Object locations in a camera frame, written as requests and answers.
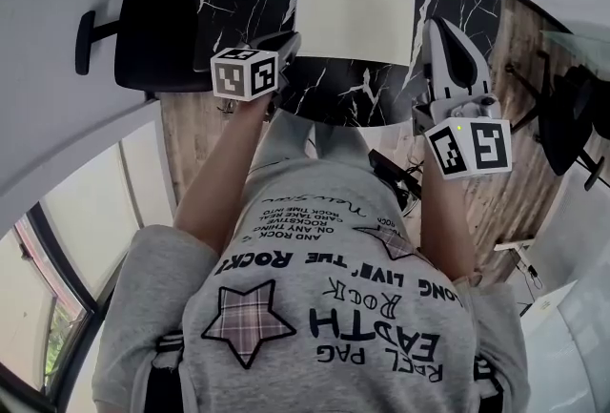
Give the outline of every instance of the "gray t-shirt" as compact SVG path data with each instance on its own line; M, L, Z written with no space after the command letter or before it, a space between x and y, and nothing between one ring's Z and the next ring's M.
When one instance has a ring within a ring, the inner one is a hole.
M483 400L524 410L510 290L448 280L410 244L375 176L287 161L254 172L245 201L221 258L172 228L136 234L96 401L140 409L142 363L182 327L185 411L475 412Z

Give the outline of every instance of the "black office chair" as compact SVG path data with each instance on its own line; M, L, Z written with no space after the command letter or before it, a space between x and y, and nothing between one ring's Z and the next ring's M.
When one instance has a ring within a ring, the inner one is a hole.
M550 58L546 52L538 52L544 60L542 89L532 84L507 64L505 70L536 100L536 105L511 129L511 133L523 129L534 119L539 119L539 142L553 172L563 176L580 157L591 172L584 184L589 191L600 176L604 157L595 162L584 146L593 132L595 84L592 74L583 66L572 67L565 76L556 75L551 85Z
M116 34L114 79L139 91L186 93L212 90L210 72L193 70L197 35L194 0L123 0L120 18L95 26L85 13L76 38L76 72L89 72L92 43Z

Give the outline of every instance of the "person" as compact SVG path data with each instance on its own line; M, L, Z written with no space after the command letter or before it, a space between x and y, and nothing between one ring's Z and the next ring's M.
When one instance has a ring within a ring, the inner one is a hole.
M133 238L98 411L182 411L171 390L185 412L523 411L519 316L477 287L461 182L426 153L419 251L357 129L279 111L256 150L268 102L239 104L173 228Z

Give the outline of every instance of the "wooden floor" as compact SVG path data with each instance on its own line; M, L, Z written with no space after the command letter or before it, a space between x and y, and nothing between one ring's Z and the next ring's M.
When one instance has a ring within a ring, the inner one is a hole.
M542 79L538 49L551 53L552 73L565 73L571 65L578 65L561 47L543 39L540 31L553 29L518 0L502 0L498 40L490 62L494 92L500 98L504 117L512 122L533 106L533 99L504 71L507 62L518 66L535 86ZM173 185L180 199L228 117L217 109L220 101L210 93L160 94L159 98ZM533 139L537 129L535 122L513 136L512 173L473 178L466 183L467 217L477 246L478 264L490 280L506 279L514 267L509 258L493 252L495 243L535 236L559 188L560 178L553 174L542 148ZM412 137L411 123L364 129L363 134L371 148L404 168L421 160L423 140ZM610 142L595 134L589 148L595 159L610 155ZM608 178L610 168L604 173ZM419 240L419 219L418 205L406 221L414 243Z

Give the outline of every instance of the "forearm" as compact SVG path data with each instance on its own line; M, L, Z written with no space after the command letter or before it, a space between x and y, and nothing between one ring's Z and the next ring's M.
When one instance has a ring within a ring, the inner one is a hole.
M460 180L442 178L426 143L421 191L421 252L449 279L475 271L475 246Z
M241 210L241 195L256 151L267 96L240 103L178 205L173 226L221 254Z

